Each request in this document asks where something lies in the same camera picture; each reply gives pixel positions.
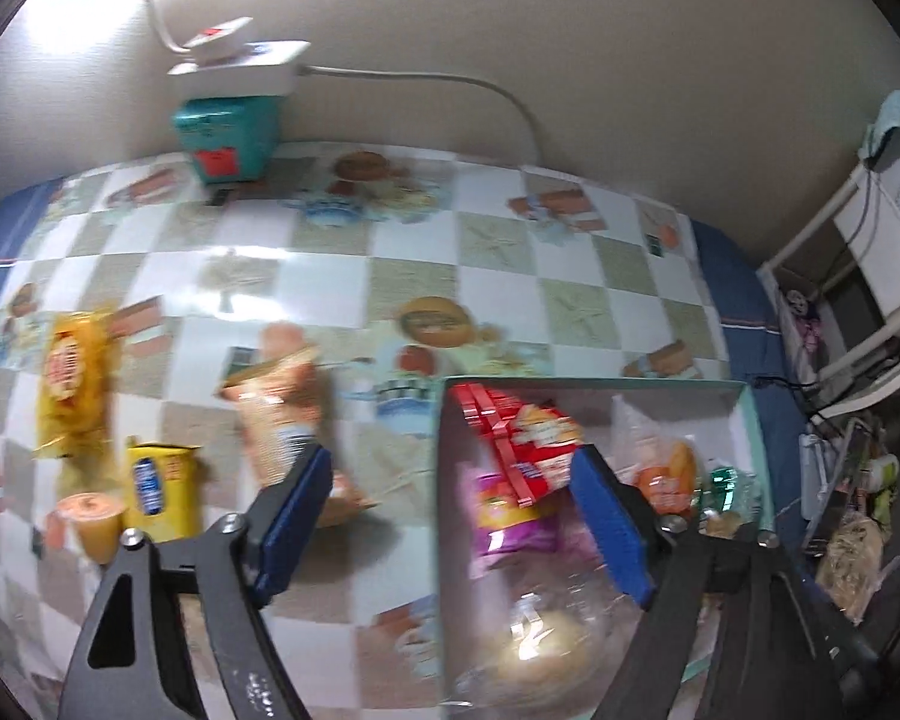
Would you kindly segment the yellow jelly cup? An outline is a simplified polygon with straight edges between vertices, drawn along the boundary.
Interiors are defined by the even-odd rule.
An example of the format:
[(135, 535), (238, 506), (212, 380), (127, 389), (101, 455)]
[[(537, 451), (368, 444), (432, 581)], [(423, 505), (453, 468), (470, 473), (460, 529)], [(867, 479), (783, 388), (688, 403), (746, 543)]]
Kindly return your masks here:
[(84, 554), (107, 566), (119, 548), (126, 507), (109, 493), (76, 493), (61, 499), (55, 514), (76, 534)]

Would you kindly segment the green white snack packet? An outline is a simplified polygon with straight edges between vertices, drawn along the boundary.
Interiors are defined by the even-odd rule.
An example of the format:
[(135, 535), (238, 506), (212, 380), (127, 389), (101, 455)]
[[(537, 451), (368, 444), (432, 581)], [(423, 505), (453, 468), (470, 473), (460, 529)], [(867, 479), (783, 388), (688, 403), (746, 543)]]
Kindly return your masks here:
[(759, 479), (735, 466), (717, 466), (701, 496), (702, 530), (715, 538), (733, 539), (743, 525), (758, 522), (763, 508)]

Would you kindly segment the yellow blue biscuit packet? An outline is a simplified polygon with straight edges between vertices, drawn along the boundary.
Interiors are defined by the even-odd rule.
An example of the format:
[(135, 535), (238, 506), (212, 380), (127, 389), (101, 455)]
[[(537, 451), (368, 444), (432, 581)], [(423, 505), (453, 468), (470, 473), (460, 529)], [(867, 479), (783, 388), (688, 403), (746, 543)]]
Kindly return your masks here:
[(152, 541), (201, 532), (198, 449), (194, 445), (126, 440), (123, 455), (125, 525)]

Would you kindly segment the orange snack bag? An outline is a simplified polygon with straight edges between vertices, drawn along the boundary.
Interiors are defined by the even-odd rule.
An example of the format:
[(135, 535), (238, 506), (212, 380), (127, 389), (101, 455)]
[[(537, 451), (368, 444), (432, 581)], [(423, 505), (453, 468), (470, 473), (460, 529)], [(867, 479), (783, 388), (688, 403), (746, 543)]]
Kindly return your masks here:
[(696, 505), (694, 447), (665, 433), (622, 395), (614, 395), (611, 406), (608, 465), (621, 483), (639, 489), (658, 515), (688, 515)]

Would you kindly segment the round bun clear bag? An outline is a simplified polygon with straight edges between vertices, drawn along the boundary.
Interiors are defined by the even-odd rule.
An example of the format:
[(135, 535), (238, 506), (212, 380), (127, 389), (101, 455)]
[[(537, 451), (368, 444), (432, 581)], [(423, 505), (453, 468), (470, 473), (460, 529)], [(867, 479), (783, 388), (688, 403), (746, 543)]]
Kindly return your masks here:
[(603, 571), (562, 562), (502, 562), (440, 603), (443, 705), (471, 718), (590, 710), (642, 617)]

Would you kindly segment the pink snack bag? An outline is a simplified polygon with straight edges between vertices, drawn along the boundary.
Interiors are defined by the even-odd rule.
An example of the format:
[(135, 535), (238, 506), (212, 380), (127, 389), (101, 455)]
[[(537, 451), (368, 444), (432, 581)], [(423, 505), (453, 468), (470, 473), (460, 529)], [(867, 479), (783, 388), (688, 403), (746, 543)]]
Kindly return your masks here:
[(471, 577), (482, 577), (515, 554), (551, 554), (559, 548), (554, 504), (543, 500), (523, 507), (499, 473), (468, 470), (461, 478), (460, 494), (471, 528)]

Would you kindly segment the red peanut snack bag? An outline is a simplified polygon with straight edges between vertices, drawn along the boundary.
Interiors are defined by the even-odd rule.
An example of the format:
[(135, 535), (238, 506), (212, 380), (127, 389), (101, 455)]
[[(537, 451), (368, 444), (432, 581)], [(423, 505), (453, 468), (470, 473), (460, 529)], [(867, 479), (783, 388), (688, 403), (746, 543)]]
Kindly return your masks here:
[(539, 504), (569, 486), (572, 457), (583, 444), (577, 421), (484, 383), (455, 383), (450, 395), (464, 421), (493, 450), (520, 507)]

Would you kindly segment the crumpled plastic bag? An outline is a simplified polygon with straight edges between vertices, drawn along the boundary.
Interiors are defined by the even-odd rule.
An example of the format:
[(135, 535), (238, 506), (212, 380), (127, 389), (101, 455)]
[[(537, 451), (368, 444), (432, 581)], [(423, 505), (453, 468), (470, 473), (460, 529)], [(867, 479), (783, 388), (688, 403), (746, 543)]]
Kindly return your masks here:
[(816, 583), (854, 626), (860, 626), (870, 601), (900, 567), (900, 554), (883, 564), (883, 535), (875, 520), (848, 512), (827, 543)]

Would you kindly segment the yellow transparent cracker pack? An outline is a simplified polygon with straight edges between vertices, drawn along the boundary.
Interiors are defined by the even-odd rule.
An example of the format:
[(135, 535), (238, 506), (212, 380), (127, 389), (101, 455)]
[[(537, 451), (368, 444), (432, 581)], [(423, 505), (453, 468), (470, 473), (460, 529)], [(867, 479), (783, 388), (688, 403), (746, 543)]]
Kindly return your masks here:
[(38, 383), (40, 455), (80, 461), (99, 461), (105, 455), (116, 361), (118, 341), (107, 312), (56, 317)]

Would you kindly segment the teal white cardboard box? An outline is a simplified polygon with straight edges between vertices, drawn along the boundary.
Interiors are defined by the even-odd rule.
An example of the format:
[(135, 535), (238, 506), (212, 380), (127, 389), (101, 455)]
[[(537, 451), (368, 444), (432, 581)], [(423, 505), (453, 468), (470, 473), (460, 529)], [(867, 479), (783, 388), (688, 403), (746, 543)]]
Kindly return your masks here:
[[(582, 427), (605, 458), (628, 442), (622, 411), (639, 411), (645, 439), (682, 440), (701, 468), (733, 466), (758, 483), (752, 507), (761, 525), (772, 522), (766, 450), (754, 395), (744, 383), (699, 379), (506, 379), (484, 387), (509, 398), (556, 408)], [(621, 661), (640, 610), (606, 571), (587, 520), (571, 491), (551, 497), (543, 522), (523, 523), (523, 548), (482, 554), (500, 536), (476, 530), (479, 478), (497, 475), (487, 440), (471, 426), (450, 377), (440, 395), (436, 432), (436, 562), (442, 712), (448, 718), (587, 718)], [(537, 686), (499, 678), (494, 655), (510, 634), (510, 614), (523, 595), (548, 611), (566, 605), (585, 632), (582, 655), (566, 674)]]

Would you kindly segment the orange beige cracker packet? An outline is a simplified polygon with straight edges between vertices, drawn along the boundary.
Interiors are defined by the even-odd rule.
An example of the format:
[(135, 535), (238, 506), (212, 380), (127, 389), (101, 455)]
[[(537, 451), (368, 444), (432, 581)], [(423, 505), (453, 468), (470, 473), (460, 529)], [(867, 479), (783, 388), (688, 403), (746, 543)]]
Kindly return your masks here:
[(260, 488), (283, 481), (295, 460), (317, 442), (323, 410), (317, 349), (310, 344), (227, 377), (217, 395), (237, 408), (251, 471)]

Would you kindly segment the checkered patterned tablecloth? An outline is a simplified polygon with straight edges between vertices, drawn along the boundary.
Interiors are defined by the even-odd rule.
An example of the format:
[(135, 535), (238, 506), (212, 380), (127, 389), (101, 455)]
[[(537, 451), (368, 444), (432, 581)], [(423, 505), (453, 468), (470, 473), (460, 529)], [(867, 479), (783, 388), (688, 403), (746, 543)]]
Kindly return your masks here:
[(374, 507), (315, 536), (265, 614), (320, 718), (436, 715), (429, 460), (443, 376), (614, 377), (674, 341), (695, 376), (727, 375), (691, 225), (671, 208), (585, 185), (600, 229), (549, 241), (510, 203), (566, 177), (398, 148), (393, 161), (439, 191), (436, 206), (331, 224), (294, 195), (308, 166), (336, 156), (284, 146), (263, 187), (223, 205), (180, 154), (0, 202), (0, 676), (32, 717), (56, 713), (98, 582), (72, 536), (45, 530), (61, 465), (37, 455), (35, 406), (56, 317), (159, 302), (159, 348), (121, 361), (112, 437), (198, 447), (206, 520), (255, 491), (217, 385), (274, 322), (320, 348), (325, 436)]

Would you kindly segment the white metal rack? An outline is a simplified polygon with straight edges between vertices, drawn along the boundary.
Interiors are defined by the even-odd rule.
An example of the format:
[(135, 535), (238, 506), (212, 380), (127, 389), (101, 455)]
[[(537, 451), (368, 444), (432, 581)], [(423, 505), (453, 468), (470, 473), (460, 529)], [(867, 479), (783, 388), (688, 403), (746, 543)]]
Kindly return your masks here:
[(841, 187), (758, 275), (814, 421), (899, 392), (900, 89), (866, 127)]

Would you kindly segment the teal toy box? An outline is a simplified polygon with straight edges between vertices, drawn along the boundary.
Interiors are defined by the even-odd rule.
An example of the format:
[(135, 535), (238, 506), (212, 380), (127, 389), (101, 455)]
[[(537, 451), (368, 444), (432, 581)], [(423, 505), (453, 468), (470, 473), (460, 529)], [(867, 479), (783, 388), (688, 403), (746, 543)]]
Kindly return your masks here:
[(279, 96), (191, 99), (172, 124), (203, 184), (258, 181), (278, 144), (281, 107)]

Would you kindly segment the white power strip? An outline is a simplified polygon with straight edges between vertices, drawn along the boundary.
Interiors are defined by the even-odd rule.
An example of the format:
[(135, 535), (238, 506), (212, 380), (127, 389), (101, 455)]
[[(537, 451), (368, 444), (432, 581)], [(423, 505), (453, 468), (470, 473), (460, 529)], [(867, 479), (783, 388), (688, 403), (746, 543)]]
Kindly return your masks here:
[(285, 98), (297, 86), (307, 41), (249, 43), (244, 54), (217, 64), (180, 62), (167, 73), (176, 97), (191, 99)]

